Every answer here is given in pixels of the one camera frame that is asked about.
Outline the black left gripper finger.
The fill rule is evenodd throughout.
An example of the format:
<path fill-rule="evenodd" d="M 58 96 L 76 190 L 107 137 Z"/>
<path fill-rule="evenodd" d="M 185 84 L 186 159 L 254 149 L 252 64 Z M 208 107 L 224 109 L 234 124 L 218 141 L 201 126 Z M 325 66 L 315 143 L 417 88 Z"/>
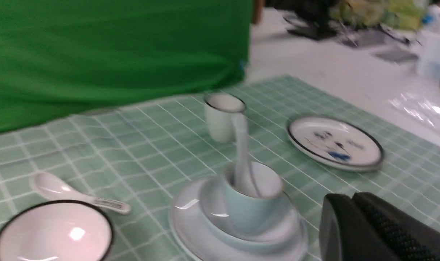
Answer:
<path fill-rule="evenodd" d="M 327 194 L 319 226 L 323 261 L 440 261 L 440 232 L 370 192 Z"/>

